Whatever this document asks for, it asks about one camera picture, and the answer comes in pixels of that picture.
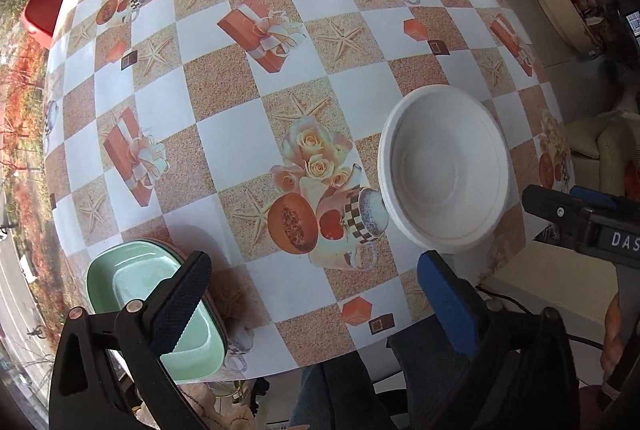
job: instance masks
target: jeans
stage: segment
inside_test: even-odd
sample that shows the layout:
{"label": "jeans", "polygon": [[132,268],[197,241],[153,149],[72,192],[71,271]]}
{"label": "jeans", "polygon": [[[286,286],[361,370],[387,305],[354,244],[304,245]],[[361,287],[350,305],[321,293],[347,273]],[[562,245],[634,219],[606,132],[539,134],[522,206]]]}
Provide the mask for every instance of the jeans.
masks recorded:
{"label": "jeans", "polygon": [[[468,365],[435,316],[388,338],[406,380],[413,430],[428,429]],[[305,367],[290,426],[309,430],[395,430],[360,355],[351,352]]]}

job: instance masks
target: green dish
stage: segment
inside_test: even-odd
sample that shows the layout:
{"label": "green dish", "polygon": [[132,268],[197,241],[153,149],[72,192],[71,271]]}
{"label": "green dish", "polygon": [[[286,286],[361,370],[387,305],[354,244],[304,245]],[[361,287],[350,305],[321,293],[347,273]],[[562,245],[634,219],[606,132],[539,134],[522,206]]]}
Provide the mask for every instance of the green dish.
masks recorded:
{"label": "green dish", "polygon": [[[86,288],[94,311],[120,311],[134,298],[145,299],[161,280],[180,267],[174,255],[146,240],[119,244],[101,253],[89,266]],[[204,380],[223,364],[224,336],[203,302],[198,304],[174,352],[160,361],[175,383]]]}

